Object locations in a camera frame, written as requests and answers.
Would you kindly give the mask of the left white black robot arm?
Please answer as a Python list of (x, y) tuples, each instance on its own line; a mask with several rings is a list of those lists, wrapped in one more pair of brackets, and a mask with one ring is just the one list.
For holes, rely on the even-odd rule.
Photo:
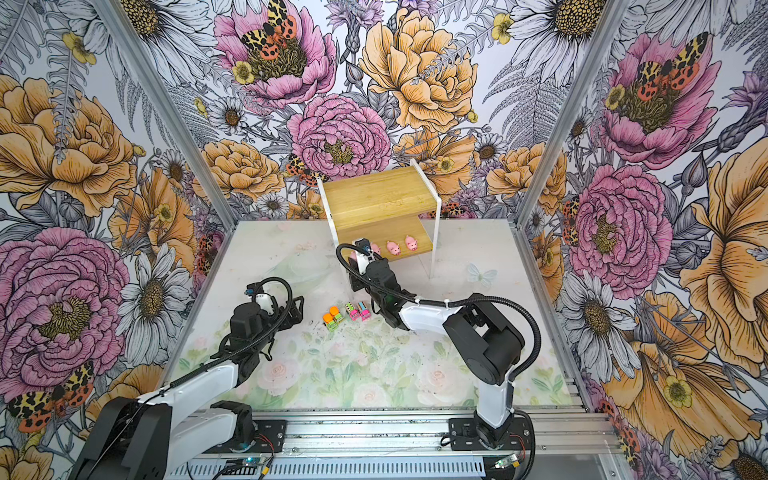
[(257, 440), (251, 407), (220, 397), (270, 358), (278, 331), (303, 318), (303, 297), (279, 305), (272, 295), (252, 295), (234, 309), (209, 362), (155, 391), (104, 406), (70, 478), (162, 479), (215, 447), (250, 448)]

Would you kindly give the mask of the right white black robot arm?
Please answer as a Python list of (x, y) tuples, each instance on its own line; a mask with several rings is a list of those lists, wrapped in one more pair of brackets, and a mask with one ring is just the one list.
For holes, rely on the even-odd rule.
[(479, 380), (469, 437), (497, 449), (511, 432), (513, 383), (541, 349), (532, 315), (518, 303), (474, 293), (460, 300), (432, 300), (404, 290), (389, 261), (360, 242), (338, 245), (337, 260), (353, 290), (364, 290), (372, 306), (394, 329), (446, 336)]

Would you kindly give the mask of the pink green striped toy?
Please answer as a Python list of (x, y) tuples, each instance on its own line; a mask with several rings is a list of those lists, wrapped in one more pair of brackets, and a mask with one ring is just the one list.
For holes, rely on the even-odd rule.
[(360, 312), (353, 303), (351, 302), (346, 303), (345, 310), (351, 320), (355, 321), (360, 318)]

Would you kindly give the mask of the pink teal striped toy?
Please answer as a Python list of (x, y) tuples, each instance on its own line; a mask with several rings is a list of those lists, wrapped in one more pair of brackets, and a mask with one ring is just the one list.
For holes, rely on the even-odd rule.
[(368, 320), (372, 316), (370, 309), (366, 306), (364, 302), (360, 302), (358, 304), (358, 311), (360, 313), (361, 320)]

